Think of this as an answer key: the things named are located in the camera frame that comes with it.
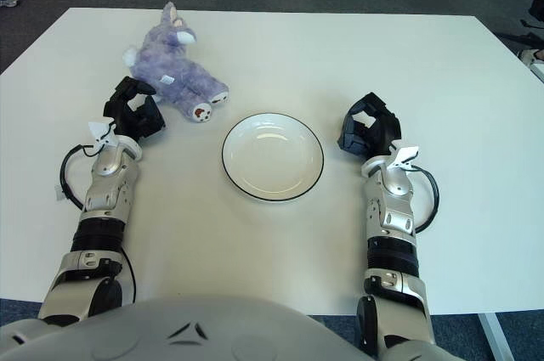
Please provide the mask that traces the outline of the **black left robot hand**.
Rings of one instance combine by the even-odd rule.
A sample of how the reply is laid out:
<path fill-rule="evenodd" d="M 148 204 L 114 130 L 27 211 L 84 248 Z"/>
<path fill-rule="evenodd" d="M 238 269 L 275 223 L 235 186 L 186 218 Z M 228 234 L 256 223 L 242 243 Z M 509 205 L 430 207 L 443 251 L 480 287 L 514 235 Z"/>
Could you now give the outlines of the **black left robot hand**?
<path fill-rule="evenodd" d="M 155 94 L 151 85 L 125 76 L 104 107 L 103 116 L 112 118 L 116 125 L 114 133 L 138 142 L 165 128 L 162 113 L 153 99 Z M 129 102 L 137 95 L 144 95 L 144 103 L 133 110 Z"/>

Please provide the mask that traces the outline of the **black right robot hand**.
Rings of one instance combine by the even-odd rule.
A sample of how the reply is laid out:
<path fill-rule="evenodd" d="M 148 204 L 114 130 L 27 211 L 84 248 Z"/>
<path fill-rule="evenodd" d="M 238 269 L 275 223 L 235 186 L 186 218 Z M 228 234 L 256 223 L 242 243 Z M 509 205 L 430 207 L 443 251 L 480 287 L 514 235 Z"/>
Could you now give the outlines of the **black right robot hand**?
<path fill-rule="evenodd" d="M 354 116 L 361 112 L 375 121 L 370 126 L 356 121 Z M 341 150 L 368 161 L 379 155 L 390 155 L 389 147 L 394 140 L 400 139 L 399 120 L 376 94 L 370 92 L 348 110 L 337 144 Z"/>

